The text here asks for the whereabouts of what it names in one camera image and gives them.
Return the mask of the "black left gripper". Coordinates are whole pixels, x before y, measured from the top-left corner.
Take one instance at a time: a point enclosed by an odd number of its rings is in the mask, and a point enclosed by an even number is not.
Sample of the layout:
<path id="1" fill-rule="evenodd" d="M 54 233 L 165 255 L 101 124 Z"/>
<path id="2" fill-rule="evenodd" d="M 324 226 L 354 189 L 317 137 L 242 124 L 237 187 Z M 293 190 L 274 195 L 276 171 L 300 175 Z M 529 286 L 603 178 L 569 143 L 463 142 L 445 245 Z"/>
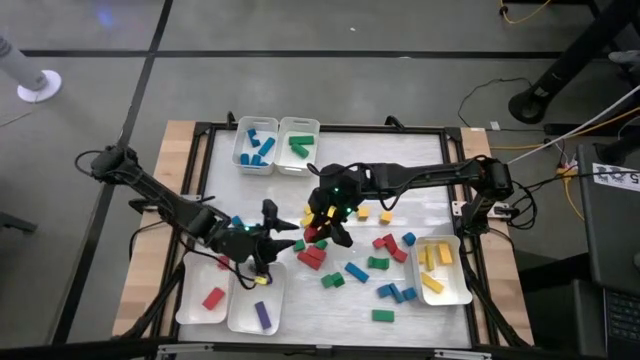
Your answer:
<path id="1" fill-rule="evenodd" d="M 236 263 L 253 257 L 257 263 L 270 264 L 278 254 L 296 244 L 295 240 L 269 240 L 270 231 L 298 230 L 299 226 L 278 217 L 278 206 L 271 199 L 262 202 L 262 225 L 253 227 L 216 226 L 209 231 L 209 248 Z"/>

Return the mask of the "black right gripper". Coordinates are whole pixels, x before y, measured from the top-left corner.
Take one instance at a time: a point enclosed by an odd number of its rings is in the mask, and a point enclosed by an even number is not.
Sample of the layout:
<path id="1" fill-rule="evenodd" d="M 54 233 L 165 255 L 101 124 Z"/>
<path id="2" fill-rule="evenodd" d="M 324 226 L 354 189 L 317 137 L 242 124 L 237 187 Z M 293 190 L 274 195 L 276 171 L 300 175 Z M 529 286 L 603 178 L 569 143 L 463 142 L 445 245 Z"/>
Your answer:
<path id="1" fill-rule="evenodd" d="M 335 244 L 351 247 L 352 237 L 343 224 L 364 201 L 362 187 L 368 182 L 366 172 L 371 170 L 371 164 L 362 162 L 346 166 L 333 163 L 322 170 L 310 163 L 309 171 L 318 177 L 319 185 L 312 190 L 308 200 L 313 215 L 309 226 L 317 228 L 324 224 L 328 220 L 326 212 L 333 205 L 336 212 L 329 217 L 330 236 Z"/>

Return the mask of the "purple rectangular block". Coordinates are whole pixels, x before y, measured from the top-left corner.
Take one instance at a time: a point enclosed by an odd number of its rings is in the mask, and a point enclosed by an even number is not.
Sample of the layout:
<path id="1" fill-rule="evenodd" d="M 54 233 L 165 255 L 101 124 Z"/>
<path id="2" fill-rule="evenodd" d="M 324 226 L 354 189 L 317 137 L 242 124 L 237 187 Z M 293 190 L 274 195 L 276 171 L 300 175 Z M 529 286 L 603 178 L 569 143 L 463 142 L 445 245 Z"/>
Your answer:
<path id="1" fill-rule="evenodd" d="M 270 329 L 272 327 L 272 323 L 270 317 L 268 315 L 266 305 L 263 301 L 256 302 L 254 304 L 260 326 L 263 330 Z"/>

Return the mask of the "red rectangular block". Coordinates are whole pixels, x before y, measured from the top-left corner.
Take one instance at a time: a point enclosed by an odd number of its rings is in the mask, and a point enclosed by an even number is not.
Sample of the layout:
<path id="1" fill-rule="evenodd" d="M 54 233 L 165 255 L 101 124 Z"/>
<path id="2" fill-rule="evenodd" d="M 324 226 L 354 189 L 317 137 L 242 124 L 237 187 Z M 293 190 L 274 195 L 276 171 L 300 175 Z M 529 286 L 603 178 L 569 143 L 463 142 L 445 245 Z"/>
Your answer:
<path id="1" fill-rule="evenodd" d="M 212 311 L 224 299 L 225 296 L 226 296 L 226 292 L 222 288 L 215 287 L 203 300 L 202 306 L 205 309 Z"/>

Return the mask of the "blue long rectangular block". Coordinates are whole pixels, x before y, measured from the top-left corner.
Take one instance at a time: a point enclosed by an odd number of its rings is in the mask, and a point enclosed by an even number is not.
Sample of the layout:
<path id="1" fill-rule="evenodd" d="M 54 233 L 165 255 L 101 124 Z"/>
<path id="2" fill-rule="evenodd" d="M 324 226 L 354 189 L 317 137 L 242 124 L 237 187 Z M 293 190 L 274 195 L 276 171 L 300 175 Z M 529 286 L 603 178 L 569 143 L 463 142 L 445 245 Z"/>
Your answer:
<path id="1" fill-rule="evenodd" d="M 366 283 L 369 279 L 369 275 L 364 270 L 351 262 L 345 265 L 345 270 L 361 283 Z"/>

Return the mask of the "white plastic storage bin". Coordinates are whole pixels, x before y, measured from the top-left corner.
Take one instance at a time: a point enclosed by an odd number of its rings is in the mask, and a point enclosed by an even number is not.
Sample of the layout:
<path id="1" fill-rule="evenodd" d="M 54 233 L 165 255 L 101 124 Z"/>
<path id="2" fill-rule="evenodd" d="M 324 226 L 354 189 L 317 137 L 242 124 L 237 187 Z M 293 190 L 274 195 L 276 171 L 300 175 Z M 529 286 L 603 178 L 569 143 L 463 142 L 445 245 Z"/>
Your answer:
<path id="1" fill-rule="evenodd" d="M 277 170 L 284 175 L 310 176 L 307 169 L 308 163 L 316 160 L 319 145 L 320 123 L 315 119 L 284 117 L 280 121 L 277 147 L 274 163 Z M 292 137 L 312 137 L 313 142 L 301 144 L 307 152 L 306 157 L 302 157 L 299 152 L 292 149 L 290 139 Z"/>
<path id="2" fill-rule="evenodd" d="M 271 263 L 270 275 L 272 282 L 267 285 L 256 285 L 247 290 L 239 280 L 232 277 L 232 295 L 229 300 L 227 324 L 231 331 L 256 335 L 274 335 L 279 329 L 284 295 L 287 287 L 287 269 L 280 262 Z M 254 307 L 256 302 L 263 301 L 266 305 L 272 327 L 263 330 Z"/>
<path id="3" fill-rule="evenodd" d="M 453 264 L 442 266 L 439 264 L 436 245 L 446 242 L 450 245 L 453 254 Z M 435 247 L 435 269 L 427 272 L 426 265 L 418 262 L 418 251 L 432 244 Z M 461 241 L 453 235 L 419 237 L 411 248 L 411 269 L 418 298 L 421 302 L 430 306 L 454 306 L 466 305 L 472 301 L 472 294 L 468 289 L 459 254 Z M 440 294 L 436 294 L 421 282 L 420 273 L 425 272 L 444 286 Z"/>
<path id="4" fill-rule="evenodd" d="M 187 253 L 183 258 L 185 277 L 179 310 L 175 320 L 180 325 L 218 324 L 227 317 L 230 299 L 230 270 L 218 268 L 218 262 L 211 257 Z M 226 292 L 217 307 L 209 311 L 202 306 L 203 300 L 215 287 Z"/>
<path id="5" fill-rule="evenodd" d="M 261 145 L 259 147 L 254 148 L 249 141 L 247 130 L 250 128 L 255 128 L 257 131 L 257 138 L 261 142 Z M 273 171 L 275 170 L 274 158 L 278 139 L 278 130 L 279 121 L 275 118 L 244 116 L 238 121 L 232 152 L 232 163 L 236 166 L 240 173 L 260 176 L 267 176 L 273 173 Z M 276 142 L 266 156 L 261 156 L 261 161 L 266 161 L 269 163 L 269 165 L 252 166 L 252 156 L 254 154 L 258 154 L 260 147 L 269 137 L 273 137 Z M 247 153 L 249 155 L 248 165 L 240 164 L 240 155 L 242 153 Z"/>

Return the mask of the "wooden table side board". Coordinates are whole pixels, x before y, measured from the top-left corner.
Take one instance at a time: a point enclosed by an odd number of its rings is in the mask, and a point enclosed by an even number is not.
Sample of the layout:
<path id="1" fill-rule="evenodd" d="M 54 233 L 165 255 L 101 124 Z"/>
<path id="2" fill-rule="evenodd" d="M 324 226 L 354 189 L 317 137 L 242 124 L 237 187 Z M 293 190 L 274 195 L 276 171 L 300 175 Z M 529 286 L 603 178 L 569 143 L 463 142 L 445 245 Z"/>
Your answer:
<path id="1" fill-rule="evenodd" d="M 179 194 L 197 193 L 199 167 L 203 163 L 200 152 L 206 147 L 204 138 L 193 138 L 197 134 L 194 121 L 167 122 L 154 177 Z M 134 325 L 184 254 L 183 246 L 172 239 L 171 228 L 161 224 L 157 214 L 144 214 L 140 225 L 147 229 L 139 233 L 132 251 L 112 328 L 114 335 L 121 335 Z"/>
<path id="2" fill-rule="evenodd" d="M 491 156 L 487 134 L 484 130 L 462 128 L 460 131 L 460 145 L 465 158 L 471 158 L 476 155 Z M 489 225 L 491 228 L 510 236 L 508 227 L 504 222 L 491 219 L 489 220 Z M 529 345 L 534 345 L 513 245 L 500 233 L 495 232 L 482 235 L 480 239 L 480 244 L 477 247 L 472 245 L 472 240 L 464 239 L 467 249 L 471 250 L 473 248 L 474 250 L 472 254 L 467 256 L 472 270 L 478 277 L 480 275 L 486 276 L 487 291 L 490 292 L 492 300 L 501 314 L 514 328 L 518 336 Z M 478 269 L 476 258 L 479 259 L 478 261 L 484 261 L 482 263 L 485 265 L 484 270 Z M 484 308 L 475 294 L 473 295 L 472 304 L 479 343 L 490 344 L 489 322 L 485 317 Z"/>

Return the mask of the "black table leg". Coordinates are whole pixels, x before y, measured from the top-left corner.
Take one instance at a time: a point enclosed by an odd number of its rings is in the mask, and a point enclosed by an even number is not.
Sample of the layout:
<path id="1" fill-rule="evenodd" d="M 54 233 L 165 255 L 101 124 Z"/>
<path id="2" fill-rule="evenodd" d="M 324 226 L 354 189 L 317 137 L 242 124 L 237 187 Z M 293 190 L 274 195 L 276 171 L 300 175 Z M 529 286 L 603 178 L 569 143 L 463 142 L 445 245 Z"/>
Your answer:
<path id="1" fill-rule="evenodd" d="M 476 273 L 471 268 L 468 257 L 463 255 L 461 257 L 461 263 L 465 278 L 470 288 L 476 293 L 484 309 L 487 312 L 488 318 L 494 322 L 498 331 L 503 335 L 507 344 L 510 347 L 529 347 L 529 344 L 522 339 L 515 329 L 506 321 L 496 304 L 491 299 L 490 294 L 484 289 Z"/>
<path id="2" fill-rule="evenodd" d="M 157 295 L 153 298 L 150 305 L 144 310 L 141 316 L 137 318 L 134 324 L 125 331 L 120 338 L 124 339 L 141 339 L 143 335 L 149 331 L 151 338 L 157 337 L 157 320 L 164 311 L 169 296 L 177 285 L 184 279 L 185 266 L 178 265 L 169 276 L 168 280 L 160 287 Z"/>

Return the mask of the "black stand leg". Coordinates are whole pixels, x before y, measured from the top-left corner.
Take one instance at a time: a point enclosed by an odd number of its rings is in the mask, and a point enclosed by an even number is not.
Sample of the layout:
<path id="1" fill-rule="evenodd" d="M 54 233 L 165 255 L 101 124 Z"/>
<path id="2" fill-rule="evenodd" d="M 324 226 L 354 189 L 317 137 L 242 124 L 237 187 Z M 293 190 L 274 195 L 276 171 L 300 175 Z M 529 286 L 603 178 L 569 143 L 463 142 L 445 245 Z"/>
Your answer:
<path id="1" fill-rule="evenodd" d="M 639 11 L 640 0 L 611 0 L 535 83 L 509 100 L 510 114 L 522 123 L 540 123 L 553 99 L 632 23 Z"/>

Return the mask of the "black equipment case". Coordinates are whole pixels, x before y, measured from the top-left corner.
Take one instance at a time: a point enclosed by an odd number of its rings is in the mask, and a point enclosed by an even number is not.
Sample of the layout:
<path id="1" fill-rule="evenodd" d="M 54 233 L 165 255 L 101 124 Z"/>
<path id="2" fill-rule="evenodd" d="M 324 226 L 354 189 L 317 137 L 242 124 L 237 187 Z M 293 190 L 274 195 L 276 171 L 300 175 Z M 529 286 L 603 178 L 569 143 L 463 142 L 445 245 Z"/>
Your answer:
<path id="1" fill-rule="evenodd" d="M 604 293 L 586 253 L 519 271 L 535 343 L 545 350 L 606 356 Z"/>

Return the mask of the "black floor foot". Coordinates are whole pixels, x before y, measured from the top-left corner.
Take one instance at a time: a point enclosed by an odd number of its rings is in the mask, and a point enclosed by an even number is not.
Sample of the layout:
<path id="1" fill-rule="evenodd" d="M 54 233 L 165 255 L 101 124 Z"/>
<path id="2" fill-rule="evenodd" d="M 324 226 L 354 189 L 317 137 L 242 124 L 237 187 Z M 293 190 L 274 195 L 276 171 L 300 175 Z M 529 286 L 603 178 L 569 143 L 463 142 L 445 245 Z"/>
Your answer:
<path id="1" fill-rule="evenodd" d="M 33 233 L 36 231 L 37 225 L 0 211 L 0 228 L 11 228 L 26 233 Z"/>

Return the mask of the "black computer tower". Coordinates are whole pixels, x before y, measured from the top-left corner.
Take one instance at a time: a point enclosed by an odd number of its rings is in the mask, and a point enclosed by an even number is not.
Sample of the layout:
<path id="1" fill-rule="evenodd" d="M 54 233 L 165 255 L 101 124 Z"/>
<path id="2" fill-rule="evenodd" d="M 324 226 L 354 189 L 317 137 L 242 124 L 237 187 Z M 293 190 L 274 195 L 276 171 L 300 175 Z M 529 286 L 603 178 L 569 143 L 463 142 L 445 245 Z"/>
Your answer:
<path id="1" fill-rule="evenodd" d="M 592 164 L 606 163 L 592 145 L 580 145 L 577 158 L 592 278 L 640 296 L 640 192 L 596 184 Z M 618 167 L 640 170 L 640 155 Z"/>

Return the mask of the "white printed label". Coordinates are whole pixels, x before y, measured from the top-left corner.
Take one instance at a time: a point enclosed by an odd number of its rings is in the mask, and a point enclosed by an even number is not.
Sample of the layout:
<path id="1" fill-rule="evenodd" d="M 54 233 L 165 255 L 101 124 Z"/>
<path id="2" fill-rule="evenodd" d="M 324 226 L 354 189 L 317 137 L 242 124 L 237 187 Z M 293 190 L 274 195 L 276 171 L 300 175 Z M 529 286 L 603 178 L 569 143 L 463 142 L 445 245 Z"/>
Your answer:
<path id="1" fill-rule="evenodd" d="M 640 192 L 640 170 L 607 164 L 592 164 L 596 184 Z"/>

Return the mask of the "black keyboard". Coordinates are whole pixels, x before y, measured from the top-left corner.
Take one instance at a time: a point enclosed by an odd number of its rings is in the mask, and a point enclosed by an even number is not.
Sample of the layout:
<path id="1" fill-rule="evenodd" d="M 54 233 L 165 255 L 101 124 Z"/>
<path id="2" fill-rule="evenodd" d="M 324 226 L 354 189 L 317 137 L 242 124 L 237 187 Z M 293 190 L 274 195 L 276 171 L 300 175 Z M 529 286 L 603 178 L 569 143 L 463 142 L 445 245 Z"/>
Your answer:
<path id="1" fill-rule="evenodd" d="M 640 296 L 604 290 L 608 360 L 640 360 Z"/>

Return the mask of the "person's foot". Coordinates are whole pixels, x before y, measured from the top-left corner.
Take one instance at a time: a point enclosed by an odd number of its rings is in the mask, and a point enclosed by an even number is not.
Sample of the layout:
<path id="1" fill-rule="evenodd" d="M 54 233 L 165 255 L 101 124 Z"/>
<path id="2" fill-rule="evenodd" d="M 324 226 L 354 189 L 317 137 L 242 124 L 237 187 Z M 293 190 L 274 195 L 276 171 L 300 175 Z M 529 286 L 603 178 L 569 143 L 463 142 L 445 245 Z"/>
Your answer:
<path id="1" fill-rule="evenodd" d="M 614 51 L 608 54 L 608 59 L 616 64 L 640 65 L 640 50 Z"/>

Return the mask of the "gray metal bracket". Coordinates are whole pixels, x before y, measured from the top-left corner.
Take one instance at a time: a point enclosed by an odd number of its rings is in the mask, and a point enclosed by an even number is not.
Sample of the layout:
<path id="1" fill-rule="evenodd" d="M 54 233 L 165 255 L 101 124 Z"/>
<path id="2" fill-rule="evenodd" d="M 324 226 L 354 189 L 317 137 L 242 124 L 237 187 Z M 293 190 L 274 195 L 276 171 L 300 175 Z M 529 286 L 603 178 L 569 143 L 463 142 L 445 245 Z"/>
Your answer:
<path id="1" fill-rule="evenodd" d="M 435 349 L 433 359 L 436 360 L 493 360 L 490 353 L 463 351 L 452 349 Z"/>
<path id="2" fill-rule="evenodd" d="M 158 346 L 157 356 L 177 355 L 181 353 L 192 353 L 203 351 L 207 348 L 206 344 L 202 343 L 172 343 L 162 344 Z"/>

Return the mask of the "gray post white base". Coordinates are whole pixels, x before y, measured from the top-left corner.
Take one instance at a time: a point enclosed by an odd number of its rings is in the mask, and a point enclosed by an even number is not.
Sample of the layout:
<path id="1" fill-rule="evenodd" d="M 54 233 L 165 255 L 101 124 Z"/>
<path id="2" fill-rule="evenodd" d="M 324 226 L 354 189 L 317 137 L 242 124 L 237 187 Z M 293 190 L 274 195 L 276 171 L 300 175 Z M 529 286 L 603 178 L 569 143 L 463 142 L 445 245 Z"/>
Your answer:
<path id="1" fill-rule="evenodd" d="M 38 68 L 1 35 L 0 70 L 17 83 L 17 95 L 27 103 L 47 101 L 62 87 L 62 78 L 56 71 Z"/>

